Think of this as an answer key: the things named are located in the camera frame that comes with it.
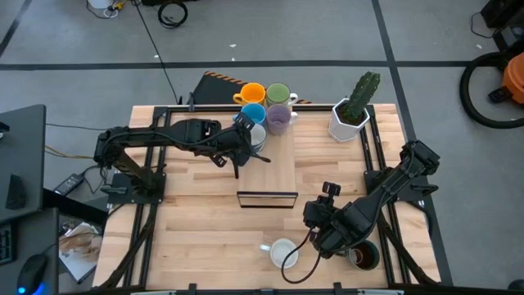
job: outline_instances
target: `wooden table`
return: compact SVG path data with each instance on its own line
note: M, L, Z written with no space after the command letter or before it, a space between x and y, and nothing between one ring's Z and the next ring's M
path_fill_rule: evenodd
M134 107L129 125L148 126L154 107ZM404 135L395 105L375 105L377 122L387 165L399 163ZM236 192L238 180L233 167L218 168L208 158L194 157L174 147L167 149L165 201L159 206L151 252L147 289L187 289L196 283L199 289L250 288L343 288L386 287L384 266L361 271L344 258L322 259L316 272L304 283L286 283L260 244L278 238L300 243L307 233L302 222L306 201L322 192L324 181L342 186L335 206L343 207L366 193L363 180L364 155L360 139L337 143L328 135L330 113L302 113L293 126L295 145L295 179L299 197L293 209L241 209ZM212 118L232 123L232 113L175 113L172 122L189 117ZM368 139L373 165L378 168L373 137L368 124ZM137 163L143 163L145 148L128 149ZM436 260L422 212L405 203L395 204L404 245L417 263L434 280L439 279ZM129 247L136 205L126 205L108 220L93 285L105 281L119 264ZM377 230L369 240L379 246ZM391 258L395 278L401 282L400 269L393 247ZM300 250L297 264L287 270L290 279L302 278L317 257L310 243ZM137 283L142 253L135 260L133 282Z

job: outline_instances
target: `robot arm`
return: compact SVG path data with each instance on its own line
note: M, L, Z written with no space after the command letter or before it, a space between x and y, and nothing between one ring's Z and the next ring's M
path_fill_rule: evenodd
M125 153L126 148L176 147L193 152L195 156L209 157L218 167L232 160L235 176L238 167L250 157L270 162L258 156L251 148L250 130L255 124L244 114L239 114L233 125L221 129L217 120L181 120L168 127L147 128L115 127L98 136L94 161L102 167L114 166L127 175L141 193L151 194L157 189L160 177L151 169L141 167Z
M304 223L318 228L312 241L323 258L349 249L363 242L373 231L380 209L411 180L419 175L432 175L439 165L439 156L420 141L406 143L400 153L401 162L394 169L379 175L380 183L366 197L359 197L343 208L333 206L333 198L340 186L325 183L323 191L328 197L319 196L317 201L307 202Z

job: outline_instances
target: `blue mug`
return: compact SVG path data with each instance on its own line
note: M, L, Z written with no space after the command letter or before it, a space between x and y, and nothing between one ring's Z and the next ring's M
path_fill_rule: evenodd
M248 103L242 107L240 112L246 114L255 124L264 125L265 123L265 108L259 103Z

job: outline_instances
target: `potted cactus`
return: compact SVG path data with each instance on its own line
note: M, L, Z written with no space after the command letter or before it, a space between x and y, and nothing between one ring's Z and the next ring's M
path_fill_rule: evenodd
M360 77L350 98L343 98L332 109L329 134L339 143L355 139L369 120L366 105L380 84L380 74L367 72Z

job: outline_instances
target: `cactus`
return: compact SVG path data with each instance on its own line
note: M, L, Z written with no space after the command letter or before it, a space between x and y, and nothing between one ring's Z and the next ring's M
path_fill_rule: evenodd
M380 74L367 72L360 77L359 82L351 94L350 100L339 108L339 117L342 122L358 125L366 105L375 94L380 84Z

